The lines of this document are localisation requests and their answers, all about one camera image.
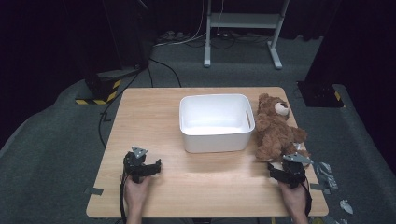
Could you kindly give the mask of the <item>person's right hand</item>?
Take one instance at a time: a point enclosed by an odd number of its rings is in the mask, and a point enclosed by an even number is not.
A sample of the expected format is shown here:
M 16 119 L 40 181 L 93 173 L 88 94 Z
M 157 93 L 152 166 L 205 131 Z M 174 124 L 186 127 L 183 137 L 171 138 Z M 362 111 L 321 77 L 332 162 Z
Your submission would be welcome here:
M 302 186 L 292 189 L 288 184 L 278 182 L 281 189 L 282 197 L 287 211 L 291 218 L 305 216 L 306 207 L 306 187 L 304 183 Z

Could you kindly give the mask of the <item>power strip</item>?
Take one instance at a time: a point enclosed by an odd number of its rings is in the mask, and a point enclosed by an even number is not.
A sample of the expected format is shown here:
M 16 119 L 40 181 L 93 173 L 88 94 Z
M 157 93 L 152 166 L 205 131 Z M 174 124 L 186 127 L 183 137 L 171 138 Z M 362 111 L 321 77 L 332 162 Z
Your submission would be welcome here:
M 183 32 L 167 31 L 157 38 L 158 43 L 168 43 L 168 42 L 181 42 L 187 40 L 190 37 L 189 34 L 184 34 Z

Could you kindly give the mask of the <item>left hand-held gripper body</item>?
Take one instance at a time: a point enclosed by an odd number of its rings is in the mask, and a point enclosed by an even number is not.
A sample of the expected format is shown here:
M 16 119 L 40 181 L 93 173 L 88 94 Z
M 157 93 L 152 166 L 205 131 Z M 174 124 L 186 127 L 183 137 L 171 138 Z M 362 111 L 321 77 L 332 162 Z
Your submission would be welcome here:
M 141 147 L 132 147 L 123 159 L 122 183 L 130 176 L 136 184 L 140 184 L 144 177 L 142 175 L 148 151 Z

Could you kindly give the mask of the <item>crumpled grey tape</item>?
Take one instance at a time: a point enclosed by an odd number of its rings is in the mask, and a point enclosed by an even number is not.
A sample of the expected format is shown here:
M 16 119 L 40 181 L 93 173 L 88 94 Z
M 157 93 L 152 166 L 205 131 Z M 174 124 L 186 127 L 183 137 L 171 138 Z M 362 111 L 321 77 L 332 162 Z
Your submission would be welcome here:
M 332 173 L 332 168 L 328 163 L 318 162 L 315 165 L 315 171 L 319 183 L 324 187 L 325 190 L 327 190 L 329 193 L 334 190 L 338 190 L 338 185 Z

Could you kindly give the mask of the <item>black yellow striped stand base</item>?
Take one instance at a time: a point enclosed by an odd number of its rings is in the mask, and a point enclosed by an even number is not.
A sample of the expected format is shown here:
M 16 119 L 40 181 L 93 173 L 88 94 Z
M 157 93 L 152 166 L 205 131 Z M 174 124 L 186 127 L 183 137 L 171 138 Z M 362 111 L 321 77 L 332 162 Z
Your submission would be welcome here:
M 92 71 L 82 75 L 86 88 L 75 98 L 78 105 L 106 105 L 116 98 L 121 83 L 119 78 L 101 79 Z

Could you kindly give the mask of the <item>brown teddy bear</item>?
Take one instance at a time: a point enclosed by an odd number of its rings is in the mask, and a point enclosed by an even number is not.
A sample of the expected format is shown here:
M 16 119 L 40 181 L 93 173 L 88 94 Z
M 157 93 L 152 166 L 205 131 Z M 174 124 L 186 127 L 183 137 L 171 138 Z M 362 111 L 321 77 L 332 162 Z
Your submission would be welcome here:
M 259 96 L 255 118 L 258 145 L 255 156 L 258 161 L 280 161 L 284 155 L 294 153 L 310 157 L 307 150 L 295 146 L 306 140 L 306 131 L 289 126 L 289 118 L 290 108 L 287 102 L 268 93 Z

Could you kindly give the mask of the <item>white plastic storage bin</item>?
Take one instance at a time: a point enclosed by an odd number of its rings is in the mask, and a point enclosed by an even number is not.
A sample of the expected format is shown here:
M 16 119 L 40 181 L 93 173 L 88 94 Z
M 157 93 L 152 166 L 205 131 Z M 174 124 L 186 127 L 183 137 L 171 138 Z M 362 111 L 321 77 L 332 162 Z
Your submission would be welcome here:
M 248 145 L 255 120 L 243 94 L 192 95 L 180 101 L 179 129 L 190 153 L 238 151 Z

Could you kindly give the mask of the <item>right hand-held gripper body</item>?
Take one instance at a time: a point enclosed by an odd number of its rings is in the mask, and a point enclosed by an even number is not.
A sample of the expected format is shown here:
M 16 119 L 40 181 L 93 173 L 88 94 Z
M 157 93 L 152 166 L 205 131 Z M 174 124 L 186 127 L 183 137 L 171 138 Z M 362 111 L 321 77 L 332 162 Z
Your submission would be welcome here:
M 314 162 L 297 152 L 283 156 L 282 167 L 287 174 L 284 183 L 290 184 L 292 189 L 297 188 L 299 184 L 306 180 L 305 166 Z

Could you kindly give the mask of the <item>person's left hand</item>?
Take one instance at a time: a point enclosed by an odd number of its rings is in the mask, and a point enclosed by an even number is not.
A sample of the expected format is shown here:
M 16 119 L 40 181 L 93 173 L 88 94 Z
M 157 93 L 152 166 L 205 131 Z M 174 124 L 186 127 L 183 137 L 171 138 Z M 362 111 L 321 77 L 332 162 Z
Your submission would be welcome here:
M 140 184 L 136 184 L 131 177 L 128 177 L 124 187 L 124 200 L 128 205 L 128 216 L 142 216 L 143 208 L 149 195 L 149 184 L 151 177 L 144 177 Z

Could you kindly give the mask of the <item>crumpled white paper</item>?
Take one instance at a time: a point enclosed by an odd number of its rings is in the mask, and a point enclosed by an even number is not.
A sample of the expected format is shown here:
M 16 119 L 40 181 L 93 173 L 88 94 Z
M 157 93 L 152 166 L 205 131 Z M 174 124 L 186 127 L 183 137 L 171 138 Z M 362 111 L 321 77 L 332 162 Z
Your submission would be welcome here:
M 341 200 L 339 204 L 340 204 L 340 207 L 341 207 L 344 211 L 346 211 L 348 214 L 350 214 L 350 215 L 353 215 L 353 214 L 354 214 L 353 208 L 352 208 L 352 206 L 348 203 L 348 200 Z

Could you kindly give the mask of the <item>white metal stand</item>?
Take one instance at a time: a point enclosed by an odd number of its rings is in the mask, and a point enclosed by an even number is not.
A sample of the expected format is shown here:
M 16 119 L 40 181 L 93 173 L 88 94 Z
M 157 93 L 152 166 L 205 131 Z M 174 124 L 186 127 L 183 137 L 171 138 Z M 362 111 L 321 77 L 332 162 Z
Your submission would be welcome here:
M 212 28 L 250 28 L 250 29 L 272 29 L 273 36 L 267 41 L 267 47 L 273 60 L 275 69 L 282 69 L 276 50 L 276 44 L 280 35 L 283 22 L 286 17 L 290 0 L 283 0 L 282 8 L 277 14 L 254 14 L 254 13 L 224 13 L 212 11 L 212 0 L 207 1 L 206 10 L 206 34 L 204 67 L 211 65 L 211 29 Z

